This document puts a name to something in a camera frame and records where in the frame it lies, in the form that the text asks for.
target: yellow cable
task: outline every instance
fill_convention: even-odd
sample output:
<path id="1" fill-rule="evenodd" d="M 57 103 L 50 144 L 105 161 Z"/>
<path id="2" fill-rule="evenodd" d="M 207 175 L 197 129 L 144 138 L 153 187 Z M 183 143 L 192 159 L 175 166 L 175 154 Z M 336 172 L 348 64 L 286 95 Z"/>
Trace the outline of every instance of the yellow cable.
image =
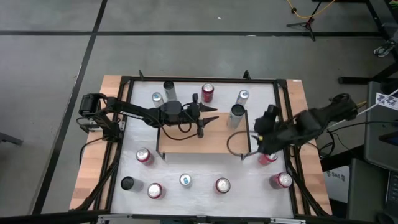
<path id="1" fill-rule="evenodd" d="M 319 10 L 317 13 L 315 13 L 314 15 L 311 16 L 300 16 L 296 11 L 294 11 L 294 14 L 296 14 L 297 17 L 301 18 L 301 19 L 308 19 L 311 17 L 315 17 L 316 15 L 318 15 L 319 13 L 323 12 L 325 9 L 327 9 L 330 5 L 332 5 L 336 0 L 332 0 L 327 6 L 325 6 L 323 9 Z M 289 3 L 290 9 L 293 9 L 293 5 L 290 2 L 290 0 L 287 0 L 287 2 Z"/>

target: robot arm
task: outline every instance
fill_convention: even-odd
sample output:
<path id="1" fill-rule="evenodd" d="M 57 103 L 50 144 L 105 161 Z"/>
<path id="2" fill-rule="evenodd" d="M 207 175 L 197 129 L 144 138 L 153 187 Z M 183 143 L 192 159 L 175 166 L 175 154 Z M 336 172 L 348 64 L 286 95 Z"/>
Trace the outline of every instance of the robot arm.
<path id="1" fill-rule="evenodd" d="M 101 109 L 100 101 L 104 100 L 106 106 Z M 161 128 L 163 125 L 173 126 L 181 124 L 195 123 L 197 125 L 197 135 L 203 137 L 203 128 L 209 122 L 217 119 L 218 116 L 200 119 L 200 112 L 216 111 L 198 103 L 197 93 L 193 94 L 192 102 L 181 105 L 179 101 L 168 101 L 158 108 L 143 108 L 115 97 L 107 97 L 101 93 L 90 93 L 83 96 L 81 101 L 79 114 L 86 119 L 92 119 L 103 130 L 103 138 L 105 141 L 118 142 L 121 138 L 119 124 L 111 121 L 108 113 L 120 113 L 132 118 L 141 119 L 147 125 L 153 128 Z"/>
<path id="2" fill-rule="evenodd" d="M 304 110 L 289 121 L 275 122 L 278 114 L 278 107 L 269 105 L 264 116 L 256 119 L 254 131 L 258 133 L 255 138 L 260 153 L 272 154 L 291 145 L 302 146 L 321 135 L 330 122 L 354 119 L 358 111 L 350 95 L 343 93 L 331 99 L 328 106 Z"/>

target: concrete floor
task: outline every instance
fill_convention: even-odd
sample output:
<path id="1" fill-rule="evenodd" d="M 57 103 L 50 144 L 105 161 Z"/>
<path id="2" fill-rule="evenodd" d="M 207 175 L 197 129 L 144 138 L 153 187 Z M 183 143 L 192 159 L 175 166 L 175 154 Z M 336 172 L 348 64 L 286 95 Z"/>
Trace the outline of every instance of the concrete floor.
<path id="1" fill-rule="evenodd" d="M 302 15 L 316 6 L 292 1 Z M 382 1 L 372 1 L 382 22 L 392 18 Z M 2 30 L 92 31 L 100 0 L 0 1 Z M 102 31 L 298 31 L 289 5 L 274 0 L 109 0 Z M 364 4 L 336 3 L 315 18 L 317 32 L 376 32 Z M 24 140 L 0 144 L 0 216 L 30 213 L 89 37 L 0 36 L 0 132 Z M 302 79 L 309 107 L 325 106 L 345 92 L 366 99 L 365 86 L 344 86 L 338 76 L 371 77 L 393 62 L 377 58 L 381 38 L 370 37 L 97 37 L 81 95 L 97 92 L 103 75 L 178 75 Z M 75 107 L 43 212 L 68 210 L 78 173 L 78 151 L 86 134 L 74 123 Z M 364 127 L 341 130 L 348 147 L 363 142 Z M 319 146 L 329 141 L 322 135 Z M 339 144 L 336 152 L 344 151 Z"/>

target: aluminum can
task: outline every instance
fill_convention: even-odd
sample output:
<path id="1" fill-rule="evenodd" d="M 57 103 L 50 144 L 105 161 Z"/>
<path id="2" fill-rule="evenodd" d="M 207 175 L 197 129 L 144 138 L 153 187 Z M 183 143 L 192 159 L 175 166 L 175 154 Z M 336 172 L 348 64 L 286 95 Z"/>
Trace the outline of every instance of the aluminum can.
<path id="1" fill-rule="evenodd" d="M 192 178 L 191 178 L 191 176 L 188 175 L 188 174 L 182 174 L 182 175 L 180 176 L 180 184 L 181 184 L 183 187 L 186 187 L 186 188 L 191 187 L 191 185 L 192 185 Z"/>
<path id="2" fill-rule="evenodd" d="M 205 103 L 211 102 L 213 99 L 214 86 L 206 83 L 201 87 L 201 101 Z"/>
<path id="3" fill-rule="evenodd" d="M 125 177 L 120 183 L 123 190 L 132 190 L 138 192 L 142 190 L 144 183 L 141 180 L 132 178 L 132 177 Z"/>
<path id="4" fill-rule="evenodd" d="M 161 199 L 165 193 L 165 188 L 158 183 L 150 184 L 147 190 L 148 197 L 151 199 Z"/>
<path id="5" fill-rule="evenodd" d="M 152 165 L 155 161 L 154 156 L 146 148 L 138 150 L 136 157 L 139 162 L 143 163 L 146 166 Z"/>
<path id="6" fill-rule="evenodd" d="M 241 90 L 239 92 L 238 98 L 236 99 L 236 104 L 244 106 L 249 98 L 249 92 L 247 90 Z"/>
<path id="7" fill-rule="evenodd" d="M 166 81 L 163 83 L 164 92 L 166 93 L 167 101 L 176 101 L 177 94 L 175 93 L 174 83 Z"/>
<path id="8" fill-rule="evenodd" d="M 283 189 L 292 185 L 292 177 L 285 172 L 273 175 L 269 178 L 269 183 L 274 189 Z"/>
<path id="9" fill-rule="evenodd" d="M 239 126 L 244 115 L 244 107 L 239 104 L 235 104 L 231 108 L 231 112 L 229 112 L 229 117 L 227 121 L 227 126 L 230 129 L 236 129 Z"/>
<path id="10" fill-rule="evenodd" d="M 260 154 L 259 156 L 259 163 L 261 165 L 268 165 L 271 162 L 275 162 L 278 159 L 278 155 L 275 153 L 272 153 L 271 155 L 266 155 L 266 154 Z"/>
<path id="11" fill-rule="evenodd" d="M 158 92 L 152 94 L 152 101 L 154 102 L 155 107 L 157 108 L 162 106 L 162 104 L 164 104 L 163 96 Z"/>
<path id="12" fill-rule="evenodd" d="M 216 192 L 225 194 L 229 192 L 230 189 L 231 189 L 231 183 L 227 178 L 222 177 L 216 181 Z"/>

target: red soda can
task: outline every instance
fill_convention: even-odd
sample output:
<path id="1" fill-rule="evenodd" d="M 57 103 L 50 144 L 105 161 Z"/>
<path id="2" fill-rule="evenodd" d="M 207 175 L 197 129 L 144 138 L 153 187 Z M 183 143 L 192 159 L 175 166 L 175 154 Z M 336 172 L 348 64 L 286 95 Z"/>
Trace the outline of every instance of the red soda can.
<path id="1" fill-rule="evenodd" d="M 285 172 L 273 175 L 269 178 L 269 183 L 274 189 L 283 189 L 292 185 L 292 177 Z"/>
<path id="2" fill-rule="evenodd" d="M 222 177 L 216 181 L 217 193 L 225 194 L 229 192 L 230 189 L 231 189 L 231 183 L 227 178 Z"/>
<path id="3" fill-rule="evenodd" d="M 165 189 L 158 183 L 150 184 L 147 190 L 148 197 L 151 199 L 161 199 L 165 195 Z"/>
<path id="4" fill-rule="evenodd" d="M 265 166 L 270 164 L 271 162 L 275 162 L 277 159 L 278 155 L 275 153 L 272 153 L 271 155 L 260 154 L 259 163 Z"/>
<path id="5" fill-rule="evenodd" d="M 201 101 L 209 103 L 213 99 L 214 86 L 206 83 L 201 87 Z"/>
<path id="6" fill-rule="evenodd" d="M 154 156 L 146 148 L 138 150 L 136 157 L 138 161 L 140 161 L 146 166 L 152 165 L 155 161 Z"/>

